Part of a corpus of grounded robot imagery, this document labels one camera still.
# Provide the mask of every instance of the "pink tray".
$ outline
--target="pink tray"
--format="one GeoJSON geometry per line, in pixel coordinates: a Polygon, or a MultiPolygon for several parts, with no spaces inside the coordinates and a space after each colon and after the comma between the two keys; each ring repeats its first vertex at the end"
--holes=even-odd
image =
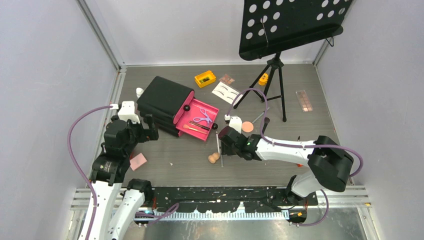
{"type": "Polygon", "coordinates": [[[220,111],[218,108],[211,106],[209,104],[206,104],[202,101],[199,101],[197,99],[193,99],[189,104],[190,106],[190,111],[185,111],[181,118],[179,119],[179,121],[176,124],[176,129],[180,130],[181,132],[184,132],[186,134],[189,134],[193,137],[196,137],[198,139],[201,139],[203,141],[206,142],[206,139],[208,138],[209,132],[212,130],[212,124],[214,124],[215,119],[217,118],[218,112],[220,111]],[[205,109],[207,115],[209,116],[209,118],[212,120],[211,123],[209,123],[209,125],[206,123],[206,121],[200,121],[198,122],[198,124],[206,126],[208,128],[210,128],[210,130],[206,130],[203,129],[201,127],[198,126],[194,126],[191,125],[189,123],[189,121],[193,121],[194,118],[205,118],[205,116],[200,112],[200,108],[205,109]],[[194,130],[190,130],[190,129],[184,129],[183,126],[184,124],[187,124],[188,126],[190,126],[190,128],[194,128],[194,129],[198,129],[202,132],[206,132],[207,134],[203,134],[194,130]]]}

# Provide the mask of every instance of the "yellow box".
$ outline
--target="yellow box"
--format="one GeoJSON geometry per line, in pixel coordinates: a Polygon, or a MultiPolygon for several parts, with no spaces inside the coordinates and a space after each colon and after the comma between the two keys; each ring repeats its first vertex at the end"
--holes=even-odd
{"type": "Polygon", "coordinates": [[[211,70],[205,71],[194,77],[194,81],[199,86],[199,88],[203,88],[209,84],[212,84],[217,80],[217,77],[212,73],[211,70]]]}

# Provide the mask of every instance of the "tripod leg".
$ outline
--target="tripod leg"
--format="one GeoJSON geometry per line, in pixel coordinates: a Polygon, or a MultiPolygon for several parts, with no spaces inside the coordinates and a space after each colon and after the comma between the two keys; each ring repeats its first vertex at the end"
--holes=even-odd
{"type": "MultiPolygon", "coordinates": [[[[265,94],[265,97],[267,96],[268,90],[270,89],[271,81],[273,80],[275,71],[276,71],[276,69],[274,67],[272,67],[271,71],[269,72],[268,82],[266,83],[265,90],[263,91],[263,94],[265,94]]],[[[262,96],[260,97],[260,101],[262,103],[265,102],[265,100],[262,96]]]]}
{"type": "Polygon", "coordinates": [[[284,102],[283,73],[282,73],[281,67],[278,68],[278,76],[279,76],[279,90],[281,92],[282,121],[287,122],[286,105],[284,102]]]}
{"type": "MultiPolygon", "coordinates": [[[[270,68],[271,65],[266,65],[266,67],[262,70],[262,72],[259,74],[259,76],[257,76],[256,80],[252,83],[252,85],[249,86],[249,88],[253,88],[258,82],[259,79],[261,79],[262,75],[264,75],[264,73],[270,68]]],[[[239,104],[242,103],[243,99],[245,99],[245,97],[248,95],[248,93],[250,92],[250,90],[246,91],[243,96],[241,96],[241,99],[234,105],[234,109],[236,109],[237,107],[239,107],[239,104]]],[[[255,92],[256,95],[258,95],[261,99],[262,99],[262,95],[260,95],[259,93],[255,92]]]]}

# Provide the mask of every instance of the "tripod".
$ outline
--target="tripod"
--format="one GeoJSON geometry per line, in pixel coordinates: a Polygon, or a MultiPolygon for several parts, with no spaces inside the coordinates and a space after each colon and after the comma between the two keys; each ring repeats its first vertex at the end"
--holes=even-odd
{"type": "MultiPolygon", "coordinates": [[[[270,98],[267,98],[266,100],[270,101],[270,100],[281,98],[282,121],[283,122],[286,122],[287,121],[287,118],[286,118],[286,105],[284,103],[283,73],[282,73],[282,69],[281,69],[284,66],[284,64],[280,60],[280,55],[281,55],[281,52],[277,52],[275,54],[275,57],[273,59],[268,60],[266,62],[267,63],[266,67],[262,70],[262,72],[259,74],[259,76],[257,76],[256,80],[253,81],[252,85],[250,85],[249,88],[253,88],[258,83],[259,79],[261,79],[262,75],[264,75],[264,73],[271,67],[271,71],[269,72],[268,82],[266,83],[265,91],[263,91],[263,93],[265,94],[265,96],[267,96],[268,89],[270,89],[271,81],[273,80],[273,77],[274,77],[274,72],[276,71],[276,69],[278,69],[279,89],[280,89],[281,95],[270,97],[270,98]]],[[[243,94],[243,96],[237,102],[237,104],[234,105],[234,109],[236,109],[239,106],[239,104],[242,103],[243,99],[245,99],[245,97],[248,95],[249,92],[250,92],[250,90],[247,91],[245,94],[243,94]]],[[[265,102],[265,100],[262,97],[262,95],[260,95],[256,91],[254,93],[260,97],[260,101],[262,103],[265,102]]]]}

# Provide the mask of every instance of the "pink sponge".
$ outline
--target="pink sponge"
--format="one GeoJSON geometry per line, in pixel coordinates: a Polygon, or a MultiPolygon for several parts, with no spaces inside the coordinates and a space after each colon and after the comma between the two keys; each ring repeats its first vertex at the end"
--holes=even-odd
{"type": "Polygon", "coordinates": [[[139,153],[137,156],[129,160],[129,166],[133,171],[138,169],[141,165],[147,163],[145,156],[142,153],[139,153]]]}

